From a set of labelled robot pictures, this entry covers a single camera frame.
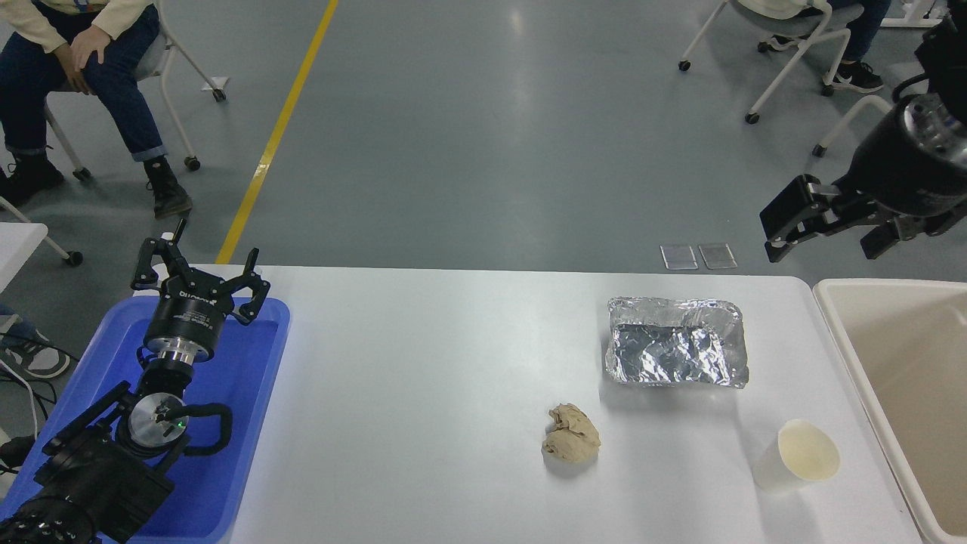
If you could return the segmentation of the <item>person's right hand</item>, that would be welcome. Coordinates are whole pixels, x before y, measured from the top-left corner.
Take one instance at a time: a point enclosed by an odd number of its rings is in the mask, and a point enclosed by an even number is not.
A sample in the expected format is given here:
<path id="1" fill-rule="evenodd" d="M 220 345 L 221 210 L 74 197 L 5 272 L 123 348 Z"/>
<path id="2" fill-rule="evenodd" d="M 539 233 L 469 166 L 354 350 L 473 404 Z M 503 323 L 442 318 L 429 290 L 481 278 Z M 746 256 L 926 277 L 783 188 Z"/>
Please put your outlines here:
<path id="1" fill-rule="evenodd" d="M 65 44 L 59 45 L 58 48 L 54 49 L 52 54 L 66 77 L 66 89 L 83 95 L 94 95 L 94 91 L 90 89 L 84 79 L 82 69 L 76 66 L 75 56 L 73 56 L 73 50 L 70 44 L 65 42 Z"/>

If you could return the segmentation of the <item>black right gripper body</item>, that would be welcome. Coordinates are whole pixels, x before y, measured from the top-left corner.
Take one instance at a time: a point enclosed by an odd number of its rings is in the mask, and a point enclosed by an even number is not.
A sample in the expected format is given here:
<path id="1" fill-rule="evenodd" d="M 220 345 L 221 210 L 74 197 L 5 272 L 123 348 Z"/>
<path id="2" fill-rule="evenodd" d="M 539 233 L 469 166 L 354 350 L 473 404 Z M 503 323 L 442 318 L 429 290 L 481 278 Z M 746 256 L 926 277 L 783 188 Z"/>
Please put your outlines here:
<path id="1" fill-rule="evenodd" d="M 837 179 L 902 215 L 932 217 L 966 193 L 965 107 L 943 97 L 902 97 L 861 141 Z"/>

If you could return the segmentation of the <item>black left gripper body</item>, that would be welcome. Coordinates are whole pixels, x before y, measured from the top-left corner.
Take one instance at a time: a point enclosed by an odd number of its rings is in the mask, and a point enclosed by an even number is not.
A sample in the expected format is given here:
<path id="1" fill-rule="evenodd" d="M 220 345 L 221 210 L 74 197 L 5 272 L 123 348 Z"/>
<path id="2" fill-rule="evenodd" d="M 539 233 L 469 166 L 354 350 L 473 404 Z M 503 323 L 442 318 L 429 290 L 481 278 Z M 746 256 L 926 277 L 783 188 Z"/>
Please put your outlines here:
<path id="1" fill-rule="evenodd" d="M 231 314 L 231 296 L 215 296 L 201 281 L 168 278 L 160 285 L 159 303 L 143 338 L 154 352 L 194 345 L 194 357 L 213 357 L 222 327 Z"/>

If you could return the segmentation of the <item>person's left hand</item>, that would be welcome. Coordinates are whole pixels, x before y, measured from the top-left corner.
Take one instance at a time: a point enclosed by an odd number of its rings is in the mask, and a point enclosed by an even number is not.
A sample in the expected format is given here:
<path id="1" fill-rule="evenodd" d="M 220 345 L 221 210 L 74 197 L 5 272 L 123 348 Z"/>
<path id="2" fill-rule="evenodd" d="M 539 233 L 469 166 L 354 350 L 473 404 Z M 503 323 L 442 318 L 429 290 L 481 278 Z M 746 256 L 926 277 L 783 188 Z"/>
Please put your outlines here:
<path id="1" fill-rule="evenodd" d="M 91 58 L 103 64 L 106 59 L 106 49 L 112 41 L 111 35 L 96 24 L 91 24 L 81 31 L 70 44 L 70 59 L 73 71 L 79 72 L 86 68 Z"/>

